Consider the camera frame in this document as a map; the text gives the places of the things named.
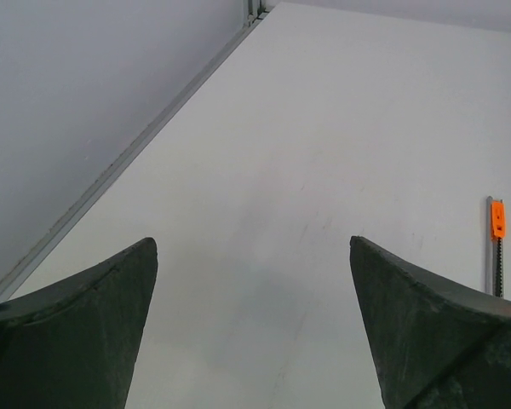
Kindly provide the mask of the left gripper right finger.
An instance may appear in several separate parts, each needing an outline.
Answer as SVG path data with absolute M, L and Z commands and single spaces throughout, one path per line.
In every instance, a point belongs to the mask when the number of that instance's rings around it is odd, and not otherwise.
M 350 266 L 386 408 L 511 408 L 511 301 L 360 236 Z

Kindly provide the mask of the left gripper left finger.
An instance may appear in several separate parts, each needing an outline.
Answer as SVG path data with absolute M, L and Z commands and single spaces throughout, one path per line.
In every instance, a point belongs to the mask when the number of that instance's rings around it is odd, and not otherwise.
M 0 408 L 123 408 L 158 273 L 144 238 L 0 303 Z

